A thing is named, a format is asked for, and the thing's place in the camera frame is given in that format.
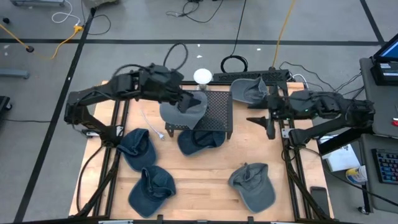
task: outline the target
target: denim cap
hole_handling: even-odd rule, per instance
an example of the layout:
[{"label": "denim cap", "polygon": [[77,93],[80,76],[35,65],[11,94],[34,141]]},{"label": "denim cap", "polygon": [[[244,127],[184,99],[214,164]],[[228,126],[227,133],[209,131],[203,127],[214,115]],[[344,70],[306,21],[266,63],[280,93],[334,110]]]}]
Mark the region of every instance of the denim cap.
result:
[{"label": "denim cap", "polygon": [[237,79],[232,82],[229,90],[232,92],[232,99],[243,103],[255,103],[268,95],[267,85],[261,77],[255,80]]},{"label": "denim cap", "polygon": [[173,177],[166,170],[144,167],[141,179],[130,192],[129,204],[140,216],[149,218],[175,193]]},{"label": "denim cap", "polygon": [[135,171],[140,172],[143,167],[155,164],[155,146],[149,138],[148,129],[134,129],[122,138],[116,149]]},{"label": "denim cap", "polygon": [[245,163],[228,180],[228,184],[239,192],[252,213],[264,211],[275,202],[275,191],[267,173],[267,164]]},{"label": "denim cap", "polygon": [[188,126],[188,128],[193,129],[206,113],[207,96],[202,91],[193,91],[192,94],[193,98],[200,100],[201,103],[188,108],[185,113],[178,109],[178,103],[175,105],[161,103],[160,116],[162,119],[169,124]]},{"label": "denim cap", "polygon": [[185,156],[192,156],[203,149],[219,147],[224,141],[224,131],[182,131],[177,139]]}]

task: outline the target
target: gray cloth cap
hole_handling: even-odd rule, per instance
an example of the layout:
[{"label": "gray cloth cap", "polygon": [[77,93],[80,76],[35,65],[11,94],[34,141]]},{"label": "gray cloth cap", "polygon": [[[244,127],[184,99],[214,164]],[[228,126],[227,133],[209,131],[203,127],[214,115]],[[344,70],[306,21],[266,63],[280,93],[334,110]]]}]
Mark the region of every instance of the gray cloth cap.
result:
[{"label": "gray cloth cap", "polygon": [[202,91],[194,91],[192,94],[193,98],[200,100],[201,103],[188,108],[185,113],[178,110],[178,103],[174,106],[170,103],[161,103],[160,116],[162,119],[169,124],[188,126],[193,129],[206,113],[207,96]]},{"label": "gray cloth cap", "polygon": [[229,90],[232,92],[232,99],[250,104],[262,100],[268,94],[267,86],[261,77],[255,80],[237,79],[232,82]]},{"label": "gray cloth cap", "polygon": [[267,173],[267,164],[245,164],[233,172],[228,180],[228,184],[238,190],[252,213],[264,211],[275,202],[275,191]]}]

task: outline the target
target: white label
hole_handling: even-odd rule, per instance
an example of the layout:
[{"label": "white label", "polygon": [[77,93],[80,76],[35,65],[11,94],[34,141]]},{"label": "white label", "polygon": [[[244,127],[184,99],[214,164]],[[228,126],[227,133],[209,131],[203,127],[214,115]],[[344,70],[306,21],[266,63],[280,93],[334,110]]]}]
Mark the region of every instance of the white label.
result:
[{"label": "white label", "polygon": [[398,73],[383,73],[386,76],[398,76]]},{"label": "white label", "polygon": [[381,68],[391,68],[391,66],[387,63],[380,63]]}]

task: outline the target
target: metal mesh platform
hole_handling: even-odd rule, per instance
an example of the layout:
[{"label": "metal mesh platform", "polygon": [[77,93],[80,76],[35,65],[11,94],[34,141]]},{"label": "metal mesh platform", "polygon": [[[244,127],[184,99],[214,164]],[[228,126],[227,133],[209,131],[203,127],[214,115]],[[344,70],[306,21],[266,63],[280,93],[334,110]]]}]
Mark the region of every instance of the metal mesh platform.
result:
[{"label": "metal mesh platform", "polygon": [[[208,100],[205,115],[194,127],[194,131],[225,131],[227,139],[233,132],[232,93],[230,91],[203,91]],[[166,123],[165,129],[170,137],[174,130],[189,130],[188,126]]]},{"label": "metal mesh platform", "polygon": [[273,70],[273,71],[216,73],[214,74],[213,79],[216,82],[233,82],[239,78],[256,79],[260,76],[266,83],[286,82],[286,80],[289,78],[289,71]]}]

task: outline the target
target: mobile phone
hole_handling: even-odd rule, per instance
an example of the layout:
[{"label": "mobile phone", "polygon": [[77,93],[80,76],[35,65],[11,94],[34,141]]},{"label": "mobile phone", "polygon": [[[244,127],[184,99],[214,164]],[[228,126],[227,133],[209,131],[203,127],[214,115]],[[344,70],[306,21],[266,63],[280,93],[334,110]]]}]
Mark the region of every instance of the mobile phone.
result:
[{"label": "mobile phone", "polygon": [[[330,215],[329,211],[329,203],[328,203],[328,193],[326,188],[324,187],[310,187],[311,196],[319,205],[319,207],[325,212],[327,215]],[[314,219],[319,219],[316,214],[312,213],[312,217]]]}]

